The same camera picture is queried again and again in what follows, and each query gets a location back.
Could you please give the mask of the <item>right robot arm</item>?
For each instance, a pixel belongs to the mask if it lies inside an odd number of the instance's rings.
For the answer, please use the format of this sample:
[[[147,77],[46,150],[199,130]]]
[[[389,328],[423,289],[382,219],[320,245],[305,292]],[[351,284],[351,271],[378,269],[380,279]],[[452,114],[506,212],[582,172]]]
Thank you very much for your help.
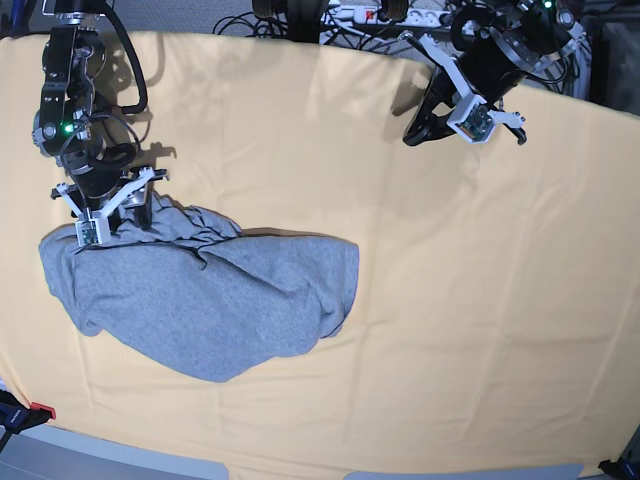
[[[58,23],[43,50],[45,79],[32,140],[69,180],[50,196],[70,208],[82,246],[108,242],[125,219],[148,230],[151,186],[167,173],[136,163],[141,140],[126,119],[146,109],[148,91],[129,34],[106,1],[57,1],[51,14]],[[95,25],[101,17],[113,27],[132,68],[138,90],[132,105],[109,103],[96,85],[107,65],[107,47]]]

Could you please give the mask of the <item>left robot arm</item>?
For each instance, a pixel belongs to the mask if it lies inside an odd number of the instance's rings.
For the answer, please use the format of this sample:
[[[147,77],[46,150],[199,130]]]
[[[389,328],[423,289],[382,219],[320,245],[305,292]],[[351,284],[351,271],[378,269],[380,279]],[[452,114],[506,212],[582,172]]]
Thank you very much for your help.
[[[527,141],[525,118],[507,112],[503,97],[523,79],[553,85],[569,73],[566,61],[582,28],[554,1],[470,2],[452,15],[452,56],[429,34],[401,37],[435,67],[403,141],[415,147],[457,135],[470,144],[488,142],[504,126],[518,144]]]

